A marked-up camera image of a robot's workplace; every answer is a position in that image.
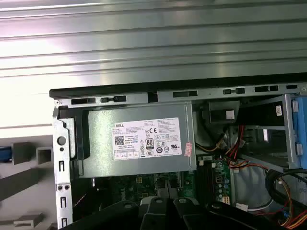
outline metal bracket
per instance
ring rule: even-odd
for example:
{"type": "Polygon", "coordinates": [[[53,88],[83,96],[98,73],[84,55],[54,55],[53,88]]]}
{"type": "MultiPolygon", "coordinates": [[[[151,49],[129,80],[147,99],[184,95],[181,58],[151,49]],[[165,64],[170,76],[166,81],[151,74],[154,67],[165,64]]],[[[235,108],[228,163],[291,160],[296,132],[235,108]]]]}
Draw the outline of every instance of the metal bracket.
{"type": "Polygon", "coordinates": [[[72,196],[70,172],[70,136],[63,121],[58,120],[59,109],[53,113],[53,152],[56,184],[58,229],[72,224],[72,196]]]}

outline yellow wire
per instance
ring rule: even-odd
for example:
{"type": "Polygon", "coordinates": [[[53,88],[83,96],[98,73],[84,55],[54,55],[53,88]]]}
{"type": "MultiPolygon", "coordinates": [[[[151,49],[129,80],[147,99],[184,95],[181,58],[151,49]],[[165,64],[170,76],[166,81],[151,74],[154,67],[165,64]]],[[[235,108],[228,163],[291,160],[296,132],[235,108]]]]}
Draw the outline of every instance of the yellow wire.
{"type": "Polygon", "coordinates": [[[298,227],[300,224],[302,224],[305,220],[307,219],[307,215],[304,215],[303,217],[301,217],[301,219],[299,219],[296,223],[288,226],[288,229],[294,229],[296,227],[298,227]]]}
{"type": "Polygon", "coordinates": [[[205,149],[203,146],[201,146],[201,145],[198,145],[198,147],[201,149],[201,150],[204,150],[204,151],[206,151],[206,152],[213,152],[213,151],[215,151],[218,147],[219,147],[219,145],[221,144],[221,142],[223,141],[223,139],[220,139],[220,141],[215,145],[215,147],[213,148],[213,149],[205,149]]]}
{"type": "Polygon", "coordinates": [[[281,224],[281,226],[285,226],[289,221],[291,221],[292,219],[292,199],[291,199],[291,196],[290,196],[290,189],[288,187],[288,185],[286,184],[286,182],[283,180],[283,179],[279,179],[279,181],[282,183],[286,193],[287,193],[287,196],[288,196],[288,199],[289,199],[289,215],[286,219],[286,221],[281,224]]]}

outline metal frame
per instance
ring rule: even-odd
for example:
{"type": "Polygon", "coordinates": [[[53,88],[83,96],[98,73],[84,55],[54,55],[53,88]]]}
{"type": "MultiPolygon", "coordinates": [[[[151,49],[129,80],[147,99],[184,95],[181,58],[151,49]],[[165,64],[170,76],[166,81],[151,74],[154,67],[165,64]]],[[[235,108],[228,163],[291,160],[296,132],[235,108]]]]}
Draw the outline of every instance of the metal frame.
{"type": "MultiPolygon", "coordinates": [[[[268,99],[265,101],[261,101],[259,103],[270,103],[272,101],[282,101],[283,109],[284,109],[284,127],[276,127],[276,129],[285,130],[287,135],[287,146],[288,146],[288,157],[291,160],[289,162],[289,168],[299,167],[298,160],[295,154],[295,146],[294,145],[294,132],[292,122],[292,114],[291,114],[291,94],[298,94],[301,92],[302,88],[306,86],[306,83],[291,83],[291,84],[274,84],[274,86],[278,86],[277,91],[272,92],[255,92],[255,85],[253,86],[237,86],[231,88],[209,88],[209,89],[185,89],[185,90],[165,90],[158,91],[158,103],[180,103],[186,101],[197,102],[199,100],[208,100],[208,99],[229,99],[229,98],[237,98],[237,97],[251,97],[251,96],[264,96],[264,95],[281,95],[280,97],[275,97],[273,99],[268,99]],[[297,85],[296,89],[288,89],[287,85],[297,85]],[[245,93],[237,94],[237,88],[244,88],[245,93]],[[224,94],[224,90],[231,90],[231,94],[224,94]],[[174,92],[184,92],[184,91],[197,91],[197,96],[192,97],[173,97],[174,92]]],[[[83,171],[83,161],[75,161],[74,168],[71,167],[70,159],[75,156],[75,140],[74,140],[74,118],[69,119],[59,119],[59,107],[66,106],[68,108],[86,108],[86,107],[96,107],[103,106],[104,108],[113,108],[116,106],[128,106],[128,107],[137,107],[141,104],[150,105],[148,102],[147,92],[138,92],[138,93],[112,93],[112,94],[101,94],[95,96],[84,96],[84,97],[74,97],[74,98],[64,98],[55,100],[55,109],[53,115],[53,144],[54,144],[54,170],[55,170],[55,183],[56,183],[56,202],[57,202],[57,217],[58,217],[58,228],[63,228],[66,225],[72,223],[72,199],[71,199],[71,178],[77,172],[75,169],[79,169],[78,173],[82,174],[83,171]],[[125,102],[114,102],[109,101],[106,103],[101,102],[102,97],[113,98],[114,96],[125,95],[127,100],[125,102]],[[82,99],[82,98],[95,98],[93,103],[89,104],[71,104],[71,99],[82,99]],[[59,137],[64,137],[66,139],[66,143],[60,145],[58,142],[59,137]]],[[[261,127],[255,126],[254,128],[263,129],[269,127],[261,127]]],[[[246,159],[257,161],[257,159],[252,159],[246,156],[246,159]]],[[[280,167],[275,165],[266,164],[265,162],[261,162],[265,165],[268,165],[270,168],[274,168],[276,170],[281,171],[280,167]]]]}
{"type": "Polygon", "coordinates": [[[71,168],[70,168],[70,136],[64,122],[58,120],[59,109],[53,114],[53,152],[54,176],[56,184],[56,205],[58,229],[72,223],[71,168]],[[60,144],[58,139],[65,138],[60,144]]]}

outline black cable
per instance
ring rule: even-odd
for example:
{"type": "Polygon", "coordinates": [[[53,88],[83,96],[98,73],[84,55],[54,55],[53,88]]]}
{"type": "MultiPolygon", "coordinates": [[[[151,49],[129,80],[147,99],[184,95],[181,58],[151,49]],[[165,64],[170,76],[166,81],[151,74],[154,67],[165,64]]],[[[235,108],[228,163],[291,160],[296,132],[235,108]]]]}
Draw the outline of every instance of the black cable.
{"type": "Polygon", "coordinates": [[[301,177],[299,175],[296,175],[296,174],[291,174],[291,176],[293,176],[293,177],[297,178],[298,180],[300,180],[300,181],[304,182],[305,184],[307,184],[307,179],[305,179],[305,178],[303,178],[303,177],[301,177]]]}
{"type": "MultiPolygon", "coordinates": [[[[295,173],[307,173],[307,170],[303,170],[303,169],[292,169],[292,170],[288,170],[287,172],[285,173],[281,173],[281,172],[278,172],[278,171],[275,171],[275,170],[269,170],[267,172],[267,176],[265,178],[265,187],[268,191],[268,193],[270,194],[270,196],[272,197],[272,199],[278,203],[278,204],[281,204],[281,205],[284,205],[285,202],[288,200],[287,196],[279,191],[277,191],[275,189],[275,182],[276,180],[278,180],[279,178],[283,177],[283,176],[286,176],[286,175],[293,175],[295,173]]],[[[293,202],[293,205],[300,208],[300,209],[307,209],[307,206],[305,206],[304,204],[296,201],[296,200],[293,200],[292,199],[292,202],[293,202]]]]}

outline white label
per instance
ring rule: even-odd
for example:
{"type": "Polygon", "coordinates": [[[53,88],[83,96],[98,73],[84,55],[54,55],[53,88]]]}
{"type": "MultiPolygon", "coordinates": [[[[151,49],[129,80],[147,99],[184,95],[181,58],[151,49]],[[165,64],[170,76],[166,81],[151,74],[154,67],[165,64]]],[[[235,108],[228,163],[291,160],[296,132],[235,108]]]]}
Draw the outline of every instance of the white label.
{"type": "Polygon", "coordinates": [[[112,139],[115,161],[182,154],[177,117],[115,123],[112,139]]]}
{"type": "Polygon", "coordinates": [[[239,204],[239,203],[236,203],[236,207],[247,212],[248,211],[248,205],[244,205],[244,204],[239,204]]]}
{"type": "Polygon", "coordinates": [[[281,105],[276,106],[276,115],[277,116],[282,116],[283,115],[281,105]]]}

